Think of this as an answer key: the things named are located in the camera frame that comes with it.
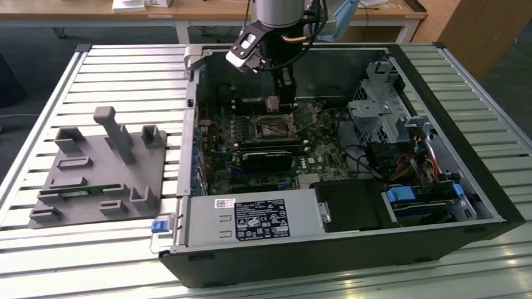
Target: blue latch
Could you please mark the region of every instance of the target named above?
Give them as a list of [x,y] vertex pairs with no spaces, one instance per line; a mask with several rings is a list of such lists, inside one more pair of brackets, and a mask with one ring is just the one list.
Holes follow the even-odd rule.
[[414,201],[416,195],[410,187],[392,187],[385,192],[389,202],[394,201]]
[[461,187],[460,184],[453,184],[453,185],[452,185],[452,189],[454,190],[456,195],[457,195],[458,197],[461,197],[461,196],[465,194],[464,189],[462,189],[462,187]]
[[284,190],[284,188],[286,187],[289,185],[289,183],[288,182],[281,182],[281,183],[278,183],[278,190]]
[[169,220],[154,220],[150,223],[150,232],[153,234],[168,231],[169,231]]

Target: metal bracket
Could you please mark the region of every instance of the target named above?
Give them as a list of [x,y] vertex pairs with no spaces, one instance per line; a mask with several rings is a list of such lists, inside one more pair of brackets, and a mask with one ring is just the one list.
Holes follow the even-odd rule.
[[389,105],[372,100],[350,101],[348,106],[353,117],[380,117],[382,114],[393,112]]
[[273,31],[273,28],[262,26],[258,21],[245,26],[244,31],[230,47],[230,52],[238,59],[246,59],[249,57],[264,36],[270,31]]
[[196,67],[198,67],[204,62],[201,61],[205,56],[212,55],[212,52],[206,52],[204,54],[204,49],[201,45],[189,45],[184,48],[184,68],[186,71],[192,71]]

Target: paper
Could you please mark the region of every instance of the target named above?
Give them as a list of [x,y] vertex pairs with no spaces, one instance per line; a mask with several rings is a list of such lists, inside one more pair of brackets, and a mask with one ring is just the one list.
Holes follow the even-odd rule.
[[145,10],[146,4],[144,0],[113,0],[113,13]]
[[388,2],[389,2],[389,0],[360,0],[358,7],[364,7],[364,5],[365,6],[378,5],[378,4],[384,4]]

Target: barcode sticker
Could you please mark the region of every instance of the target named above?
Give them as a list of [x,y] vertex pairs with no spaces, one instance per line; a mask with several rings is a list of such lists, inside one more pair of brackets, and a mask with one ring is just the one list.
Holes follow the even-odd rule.
[[233,198],[218,198],[214,200],[214,209],[222,209],[225,207],[234,207]]

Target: motherboard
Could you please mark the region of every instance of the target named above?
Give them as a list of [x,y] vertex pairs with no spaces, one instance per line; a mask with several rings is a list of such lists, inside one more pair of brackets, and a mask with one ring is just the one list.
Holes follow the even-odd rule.
[[241,102],[198,121],[210,195],[308,189],[354,176],[334,133],[340,108],[317,98],[297,100],[289,113],[256,115],[258,102]]

